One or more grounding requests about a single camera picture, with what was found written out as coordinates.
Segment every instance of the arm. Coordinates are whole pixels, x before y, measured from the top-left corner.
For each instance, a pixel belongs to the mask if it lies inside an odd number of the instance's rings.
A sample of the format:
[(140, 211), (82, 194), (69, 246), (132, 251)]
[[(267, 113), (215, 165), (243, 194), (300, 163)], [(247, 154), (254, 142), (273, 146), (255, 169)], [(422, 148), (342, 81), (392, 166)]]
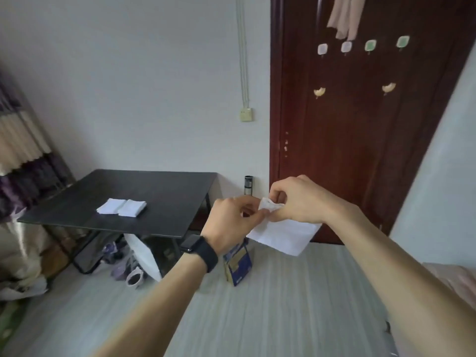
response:
[[(258, 210), (252, 196), (218, 199), (201, 235), (218, 255), (243, 241), (261, 223), (266, 210)], [(241, 210), (254, 215), (243, 218)], [(184, 254), (120, 329), (98, 350), (95, 357), (162, 356), (188, 304), (207, 272), (205, 262), (195, 254)]]
[(271, 186), (273, 221), (326, 223), (341, 238), (396, 324), (424, 356), (476, 356), (476, 311), (387, 238), (358, 207), (306, 176)]

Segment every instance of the door panel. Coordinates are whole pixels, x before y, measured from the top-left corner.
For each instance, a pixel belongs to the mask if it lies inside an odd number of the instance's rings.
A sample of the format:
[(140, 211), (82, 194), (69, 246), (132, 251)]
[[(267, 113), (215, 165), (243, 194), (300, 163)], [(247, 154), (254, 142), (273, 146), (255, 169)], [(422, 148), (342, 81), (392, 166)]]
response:
[[(474, 0), (366, 0), (347, 54), (336, 30), (326, 28), (333, 1), (283, 3), (278, 178), (307, 174), (389, 231), (395, 193), (422, 131), (432, 125), (428, 112)], [(401, 35), (410, 42), (398, 49)], [(369, 39), (377, 47), (367, 53)], [(321, 43), (328, 44), (323, 56)], [(384, 95), (382, 86), (391, 82), (396, 88)], [(326, 92), (316, 98), (319, 88)], [(340, 242), (329, 228), (314, 240)]]

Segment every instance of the gray wall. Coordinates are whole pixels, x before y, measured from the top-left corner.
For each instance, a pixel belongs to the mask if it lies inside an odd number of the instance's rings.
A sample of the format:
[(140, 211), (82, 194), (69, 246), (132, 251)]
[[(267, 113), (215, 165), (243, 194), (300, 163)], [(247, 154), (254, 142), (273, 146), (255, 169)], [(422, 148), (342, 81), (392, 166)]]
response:
[(241, 123), (235, 0), (0, 0), (0, 60), (78, 178), (95, 168), (217, 171), (268, 187), (269, 0), (245, 0)]
[(421, 262), (476, 268), (476, 47), (391, 238)]

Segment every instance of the hanging pink towel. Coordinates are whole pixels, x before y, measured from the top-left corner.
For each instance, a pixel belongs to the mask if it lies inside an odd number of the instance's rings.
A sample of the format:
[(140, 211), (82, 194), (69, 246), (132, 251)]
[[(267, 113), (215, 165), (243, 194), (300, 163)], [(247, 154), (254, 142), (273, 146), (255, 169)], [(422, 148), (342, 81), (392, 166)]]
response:
[(364, 4), (365, 0), (334, 0), (327, 27), (337, 29), (336, 38), (355, 39)]

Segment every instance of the black table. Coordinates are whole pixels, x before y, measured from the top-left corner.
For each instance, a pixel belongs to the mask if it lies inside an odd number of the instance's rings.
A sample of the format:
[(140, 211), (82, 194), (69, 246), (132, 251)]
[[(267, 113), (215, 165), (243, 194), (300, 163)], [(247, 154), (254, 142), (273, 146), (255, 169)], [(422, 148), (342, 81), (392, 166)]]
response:
[[(185, 236), (204, 201), (210, 212), (208, 191), (216, 177), (217, 173), (97, 169), (27, 211), (19, 221), (43, 225), (82, 274), (92, 273), (100, 260), (85, 271), (75, 257), (100, 231), (170, 238), (179, 258), (177, 240)], [(136, 218), (97, 213), (96, 209), (108, 198), (146, 201), (147, 206)], [(49, 226), (89, 229), (90, 232), (70, 252)]]

